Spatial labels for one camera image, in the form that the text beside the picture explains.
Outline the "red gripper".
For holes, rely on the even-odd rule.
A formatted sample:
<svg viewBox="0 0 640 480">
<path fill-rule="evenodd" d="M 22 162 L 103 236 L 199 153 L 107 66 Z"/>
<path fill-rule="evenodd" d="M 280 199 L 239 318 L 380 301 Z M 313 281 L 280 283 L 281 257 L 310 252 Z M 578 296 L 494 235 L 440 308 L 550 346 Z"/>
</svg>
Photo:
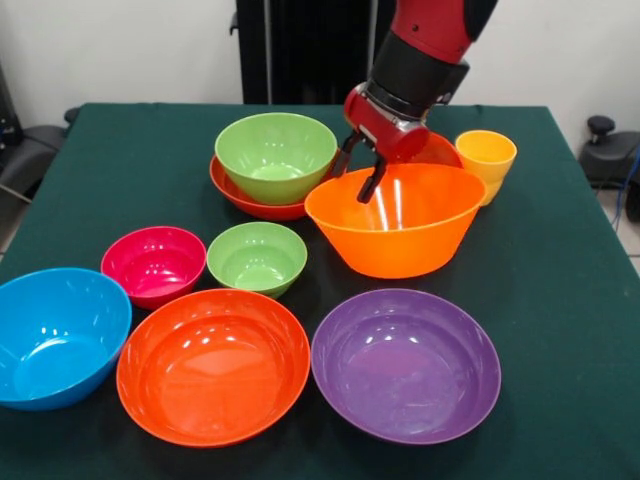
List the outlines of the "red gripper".
<svg viewBox="0 0 640 480">
<path fill-rule="evenodd" d="M 373 173 L 357 196 L 360 203 L 367 204 L 386 173 L 387 161 L 411 160 L 426 146 L 430 132 L 420 121 L 403 120 L 379 107 L 365 95 L 364 83 L 354 87 L 346 97 L 344 114 L 353 131 L 340 147 L 331 177 L 339 178 L 346 172 L 354 148 L 364 137 L 380 154 L 376 156 Z"/>
</svg>

